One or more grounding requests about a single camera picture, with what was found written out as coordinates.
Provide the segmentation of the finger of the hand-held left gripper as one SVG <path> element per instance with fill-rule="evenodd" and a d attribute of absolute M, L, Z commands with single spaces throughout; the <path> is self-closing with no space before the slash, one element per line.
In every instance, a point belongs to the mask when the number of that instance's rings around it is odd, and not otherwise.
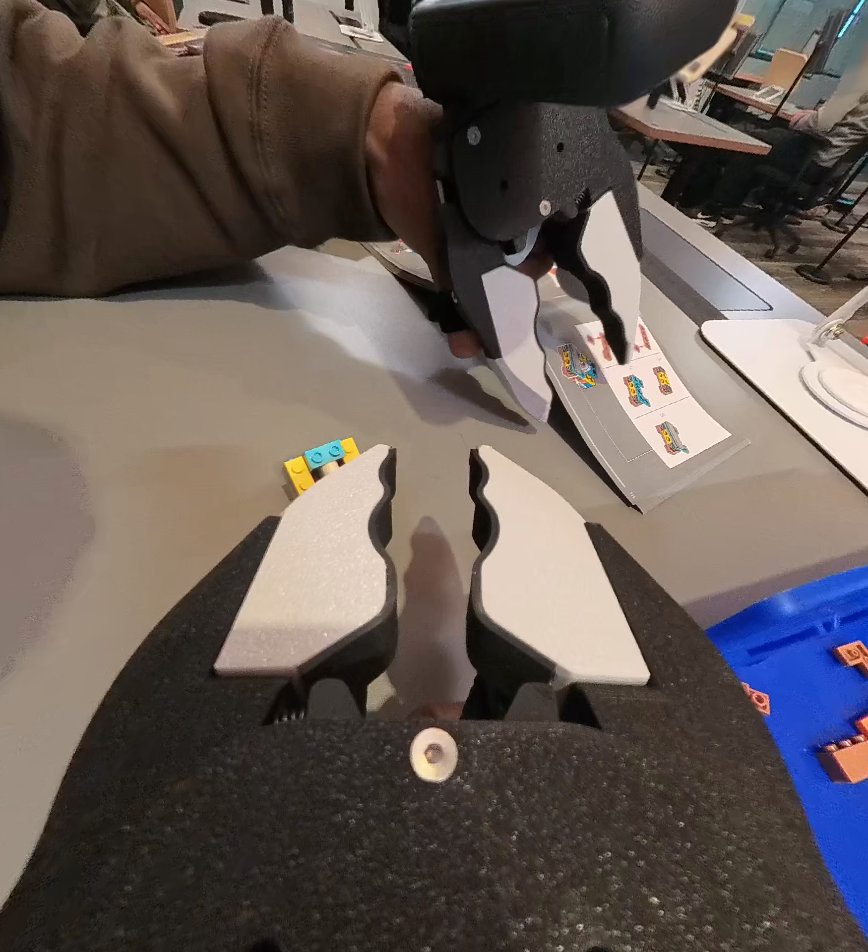
<path fill-rule="evenodd" d="M 557 267 L 579 282 L 613 357 L 628 363 L 640 318 L 642 276 L 612 190 L 557 226 Z"/>
<path fill-rule="evenodd" d="M 497 338 L 498 355 L 488 363 L 522 411 L 537 422 L 547 422 L 552 391 L 536 333 L 540 307 L 536 281 L 504 264 L 483 276 L 483 286 Z"/>

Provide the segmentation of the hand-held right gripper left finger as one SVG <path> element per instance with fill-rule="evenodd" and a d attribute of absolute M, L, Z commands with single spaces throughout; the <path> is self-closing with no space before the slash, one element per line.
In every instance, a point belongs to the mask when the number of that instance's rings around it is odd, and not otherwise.
<path fill-rule="evenodd" d="M 315 480 L 278 519 L 214 662 L 221 678 L 273 677 L 354 696 L 394 659 L 396 450 L 379 444 Z"/>

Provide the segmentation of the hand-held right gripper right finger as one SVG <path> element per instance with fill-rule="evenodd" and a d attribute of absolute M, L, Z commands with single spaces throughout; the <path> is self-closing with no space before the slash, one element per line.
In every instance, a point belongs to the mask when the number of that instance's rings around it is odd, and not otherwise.
<path fill-rule="evenodd" d="M 651 673 L 592 526 L 555 489 L 488 445 L 469 457 L 478 547 L 467 656 L 512 698 L 523 684 L 641 687 Z"/>

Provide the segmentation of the colourful toy brick model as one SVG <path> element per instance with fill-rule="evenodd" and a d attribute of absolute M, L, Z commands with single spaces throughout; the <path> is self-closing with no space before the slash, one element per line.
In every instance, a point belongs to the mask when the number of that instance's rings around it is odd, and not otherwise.
<path fill-rule="evenodd" d="M 283 463 L 286 491 L 295 499 L 309 491 L 332 472 L 338 471 L 361 455 L 353 438 L 334 440 L 315 446 Z"/>

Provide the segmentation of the toy brick instruction booklet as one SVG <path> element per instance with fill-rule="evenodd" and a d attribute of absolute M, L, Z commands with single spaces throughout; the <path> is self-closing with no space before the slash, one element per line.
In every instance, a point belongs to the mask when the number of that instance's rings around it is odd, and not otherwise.
<path fill-rule="evenodd" d="M 566 291 L 567 275 L 541 282 L 537 332 L 554 402 L 549 423 L 595 463 L 641 513 L 684 491 L 749 441 L 724 425 L 712 397 L 679 372 L 679 360 L 638 320 L 621 363 L 603 322 Z"/>

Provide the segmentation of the person's left forearm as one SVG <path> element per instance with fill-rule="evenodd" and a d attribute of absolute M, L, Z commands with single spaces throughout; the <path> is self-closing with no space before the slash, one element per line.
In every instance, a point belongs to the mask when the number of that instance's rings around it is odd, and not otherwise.
<path fill-rule="evenodd" d="M 401 84 L 280 17 L 178 56 L 127 18 L 84 36 L 39 2 L 0 2 L 0 294 L 92 296 L 389 237 L 366 144 Z"/>

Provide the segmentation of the grey desk hatch panel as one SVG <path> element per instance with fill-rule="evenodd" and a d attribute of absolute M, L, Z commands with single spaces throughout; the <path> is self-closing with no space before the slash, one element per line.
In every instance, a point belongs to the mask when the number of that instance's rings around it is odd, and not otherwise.
<path fill-rule="evenodd" d="M 773 310 L 770 303 L 661 219 L 642 210 L 641 221 L 644 250 L 717 311 L 765 313 Z"/>

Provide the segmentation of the person's left hand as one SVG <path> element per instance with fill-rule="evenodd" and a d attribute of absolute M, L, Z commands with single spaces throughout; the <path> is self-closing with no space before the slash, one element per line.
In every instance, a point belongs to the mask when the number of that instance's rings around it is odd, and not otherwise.
<path fill-rule="evenodd" d="M 445 266 L 433 159 L 440 107 L 399 82 L 379 91 L 369 117 L 366 163 L 372 200 L 388 229 L 428 265 L 441 291 Z"/>

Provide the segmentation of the brown table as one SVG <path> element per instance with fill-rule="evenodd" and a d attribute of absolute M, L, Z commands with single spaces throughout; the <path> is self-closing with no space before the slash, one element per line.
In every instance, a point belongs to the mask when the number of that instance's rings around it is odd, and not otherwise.
<path fill-rule="evenodd" d="M 610 111 L 610 116 L 642 138 L 749 155 L 765 155 L 771 146 L 702 113 L 679 108 L 666 97 L 654 106 L 648 97 Z"/>

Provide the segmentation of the black office chair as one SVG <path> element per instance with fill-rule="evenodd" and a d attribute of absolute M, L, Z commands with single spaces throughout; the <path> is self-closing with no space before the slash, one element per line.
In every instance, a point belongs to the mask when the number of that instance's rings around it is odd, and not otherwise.
<path fill-rule="evenodd" d="M 802 244 L 799 232 L 792 228 L 791 218 L 825 203 L 839 186 L 845 173 L 856 161 L 868 155 L 868 133 L 830 165 L 817 159 L 830 145 L 816 130 L 795 132 L 795 140 L 785 139 L 767 155 L 748 160 L 731 160 L 721 172 L 714 205 L 719 211 L 712 232 L 722 238 L 735 227 L 764 231 L 771 246 L 764 256 L 774 258 L 780 250 L 780 237 L 790 244 L 789 253 Z"/>

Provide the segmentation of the blue plastic bin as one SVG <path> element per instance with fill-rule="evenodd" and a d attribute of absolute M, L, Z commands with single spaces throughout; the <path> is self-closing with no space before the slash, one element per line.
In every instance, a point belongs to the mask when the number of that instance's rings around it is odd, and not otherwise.
<path fill-rule="evenodd" d="M 868 938 L 868 779 L 834 783 L 816 752 L 844 740 L 868 713 L 868 680 L 833 647 L 868 647 L 868 566 L 760 601 L 707 635 L 741 682 L 767 693 L 764 717 L 821 855 Z"/>

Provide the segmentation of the orange sloped toy brick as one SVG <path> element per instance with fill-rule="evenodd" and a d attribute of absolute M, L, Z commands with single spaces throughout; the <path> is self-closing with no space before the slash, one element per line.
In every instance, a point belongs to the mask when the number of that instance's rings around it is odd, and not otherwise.
<path fill-rule="evenodd" d="M 868 779 L 868 737 L 857 734 L 816 752 L 822 770 L 834 783 L 856 784 Z"/>

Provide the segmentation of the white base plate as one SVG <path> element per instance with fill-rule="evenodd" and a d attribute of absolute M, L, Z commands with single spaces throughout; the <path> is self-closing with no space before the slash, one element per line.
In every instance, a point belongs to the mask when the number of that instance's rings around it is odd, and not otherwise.
<path fill-rule="evenodd" d="M 843 319 L 707 321 L 702 338 L 868 494 L 868 347 Z"/>

